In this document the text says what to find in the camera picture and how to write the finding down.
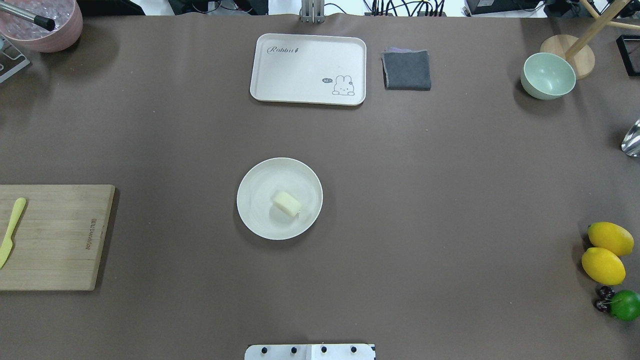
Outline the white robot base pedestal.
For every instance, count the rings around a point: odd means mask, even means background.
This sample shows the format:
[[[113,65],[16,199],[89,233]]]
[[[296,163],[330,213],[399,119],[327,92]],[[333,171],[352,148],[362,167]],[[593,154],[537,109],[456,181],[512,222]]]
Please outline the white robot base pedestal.
[[[254,344],[247,347],[245,360],[375,360],[374,344]]]

